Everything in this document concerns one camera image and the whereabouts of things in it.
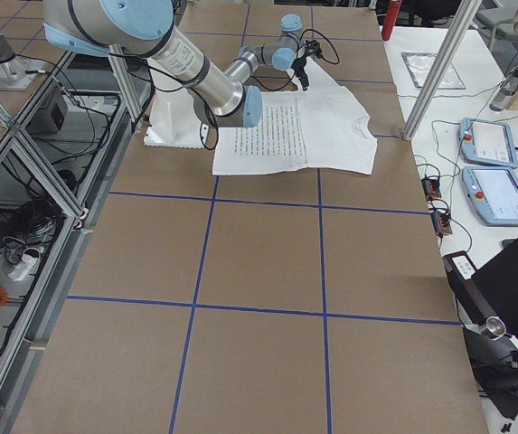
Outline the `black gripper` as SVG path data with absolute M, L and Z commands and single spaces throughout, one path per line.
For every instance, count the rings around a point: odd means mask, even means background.
M 292 63 L 292 70 L 296 77 L 301 77 L 301 86 L 303 91 L 309 88 L 309 79 L 306 76 L 305 67 L 306 60 L 309 57 L 315 56 L 317 59 L 323 58 L 321 44 L 317 40 L 307 40 L 303 45 L 303 51 L 299 54 Z

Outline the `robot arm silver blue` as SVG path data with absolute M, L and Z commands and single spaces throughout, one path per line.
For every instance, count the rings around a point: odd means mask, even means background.
M 255 127 L 262 95 L 244 82 L 258 67 L 251 52 L 221 71 L 174 24 L 170 1 L 44 1 L 45 37 L 70 52 L 107 57 L 112 45 L 151 59 L 187 88 L 202 105 L 199 119 L 218 127 Z
M 239 56 L 225 71 L 232 81 L 245 82 L 259 66 L 269 66 L 277 71 L 293 71 L 291 78 L 298 79 L 303 91 L 309 88 L 306 60 L 315 55 L 322 58 L 321 45 L 316 40 L 303 39 L 303 23 L 298 14 L 286 14 L 280 21 L 281 34 L 273 43 L 245 45 Z

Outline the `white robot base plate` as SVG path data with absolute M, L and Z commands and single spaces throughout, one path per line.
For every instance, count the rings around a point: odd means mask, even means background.
M 208 128 L 197 118 L 193 99 L 155 95 L 144 137 L 146 146 L 203 149 Z

